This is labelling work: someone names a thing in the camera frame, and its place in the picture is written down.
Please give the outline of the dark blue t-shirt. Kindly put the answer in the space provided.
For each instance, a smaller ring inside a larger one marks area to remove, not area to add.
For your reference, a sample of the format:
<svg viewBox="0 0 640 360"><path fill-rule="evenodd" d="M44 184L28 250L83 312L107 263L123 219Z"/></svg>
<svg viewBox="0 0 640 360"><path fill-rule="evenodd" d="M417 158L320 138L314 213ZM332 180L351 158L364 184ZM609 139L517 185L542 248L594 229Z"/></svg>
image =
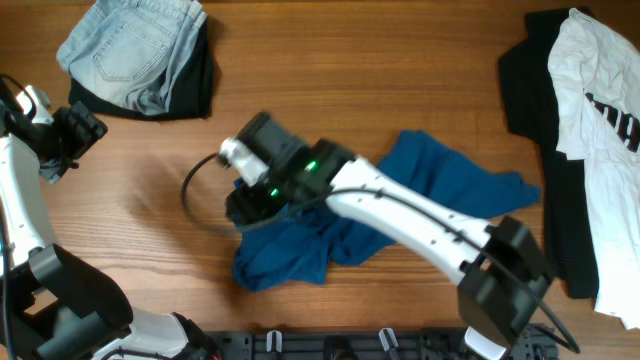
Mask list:
<svg viewBox="0 0 640 360"><path fill-rule="evenodd" d="M377 164L393 180L457 212L491 219L539 202L539 187L517 172L490 173L423 131L404 130ZM392 239L321 207L245 232L234 280L257 292L287 281L322 285L330 263L359 266Z"/></svg>

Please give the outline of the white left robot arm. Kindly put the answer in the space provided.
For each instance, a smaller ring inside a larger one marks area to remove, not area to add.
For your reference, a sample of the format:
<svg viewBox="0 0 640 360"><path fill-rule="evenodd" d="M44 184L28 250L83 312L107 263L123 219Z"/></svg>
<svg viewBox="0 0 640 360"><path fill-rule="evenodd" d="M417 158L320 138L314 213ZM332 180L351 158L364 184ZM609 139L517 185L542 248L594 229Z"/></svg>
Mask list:
<svg viewBox="0 0 640 360"><path fill-rule="evenodd" d="M57 242L40 180L56 182L107 132L81 103L54 114L1 103L1 342L20 359L208 359L189 319L133 308L106 274Z"/></svg>

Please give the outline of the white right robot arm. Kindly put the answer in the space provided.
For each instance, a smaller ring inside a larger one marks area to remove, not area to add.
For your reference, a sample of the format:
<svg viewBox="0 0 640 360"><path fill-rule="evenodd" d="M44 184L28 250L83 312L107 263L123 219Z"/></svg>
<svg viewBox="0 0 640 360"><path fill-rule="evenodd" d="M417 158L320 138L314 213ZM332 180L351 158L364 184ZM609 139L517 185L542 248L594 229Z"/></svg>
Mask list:
<svg viewBox="0 0 640 360"><path fill-rule="evenodd" d="M464 340L485 359L512 348L535 312L562 326L543 298L553 275L529 229L512 217L498 225L464 215L392 180L331 141L309 146L227 138L224 162L241 176L234 191L242 232L292 220L317 205L411 249L456 286Z"/></svg>

